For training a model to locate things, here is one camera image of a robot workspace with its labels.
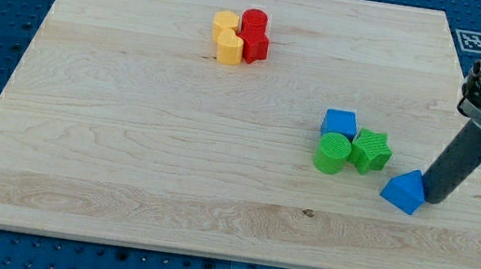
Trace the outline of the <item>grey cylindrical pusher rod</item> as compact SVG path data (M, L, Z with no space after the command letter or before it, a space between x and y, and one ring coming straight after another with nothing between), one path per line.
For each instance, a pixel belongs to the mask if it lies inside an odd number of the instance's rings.
M442 203L481 164L481 128L469 120L423 174L428 204Z

